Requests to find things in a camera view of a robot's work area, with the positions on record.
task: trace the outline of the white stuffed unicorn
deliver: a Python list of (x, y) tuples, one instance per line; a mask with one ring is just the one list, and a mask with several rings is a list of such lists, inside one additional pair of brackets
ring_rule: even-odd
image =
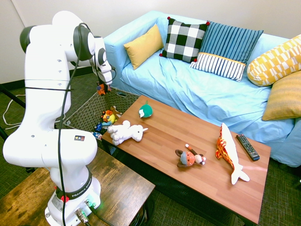
[(125, 120), (122, 125), (109, 126), (108, 132), (111, 134), (114, 145), (119, 145), (123, 141), (133, 138), (135, 141), (141, 141), (143, 132), (148, 128), (143, 128), (141, 125), (133, 125), (130, 127), (130, 122)]

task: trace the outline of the white wall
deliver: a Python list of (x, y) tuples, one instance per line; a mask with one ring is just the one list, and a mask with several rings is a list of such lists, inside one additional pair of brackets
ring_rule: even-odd
[[(1, 55), (10, 55), (18, 59), (16, 68), (7, 67), (3, 60), (0, 67), (10, 72), (9, 77), (0, 75), (0, 83), (16, 81), (23, 78), (20, 60), (24, 54), (20, 45), (16, 46), (15, 36), (19, 38), (22, 24), (11, 7), (9, 0), (5, 7), (13, 11), (6, 13), (1, 6), (1, 27), (12, 24), (11, 41), (7, 40), (6, 48), (1, 45)], [(295, 0), (12, 0), (25, 26), (50, 24), (53, 15), (61, 10), (76, 14), (87, 23), (94, 35), (107, 36), (114, 30), (151, 11), (188, 16), (202, 20), (239, 26), (249, 29), (264, 30), (264, 33), (292, 38), (301, 33), (301, 1)], [(14, 16), (14, 23), (5, 17)]]
[(24, 25), (10, 0), (1, 0), (0, 27), (0, 83), (24, 79), (25, 53), (19, 41)]

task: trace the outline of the wooden side table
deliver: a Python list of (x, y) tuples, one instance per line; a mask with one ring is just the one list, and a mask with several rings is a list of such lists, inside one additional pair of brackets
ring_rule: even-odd
[[(101, 149), (88, 168), (102, 187), (98, 214), (115, 226), (129, 225), (155, 186)], [(47, 226), (44, 210), (54, 186), (49, 172), (37, 169), (0, 200), (0, 225)], [(93, 226), (106, 226), (93, 213), (88, 218)]]

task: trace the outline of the couch armrest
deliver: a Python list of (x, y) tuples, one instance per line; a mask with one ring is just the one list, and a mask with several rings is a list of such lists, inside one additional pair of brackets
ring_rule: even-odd
[(145, 34), (157, 22), (157, 18), (163, 14), (162, 12), (151, 11), (103, 39), (108, 62), (116, 68), (117, 75), (112, 83), (113, 87), (119, 83), (123, 68), (130, 63), (123, 45)]
[(280, 159), (280, 162), (287, 164), (290, 167), (298, 167), (301, 165), (301, 118), (295, 119), (295, 126), (291, 133), (282, 143), (280, 152), (284, 152), (286, 157)]

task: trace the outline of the black and white checkered pillow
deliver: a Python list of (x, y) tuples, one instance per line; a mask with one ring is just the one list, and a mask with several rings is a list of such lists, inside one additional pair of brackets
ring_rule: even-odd
[(192, 62), (198, 56), (207, 25), (168, 19), (167, 39), (161, 56)]

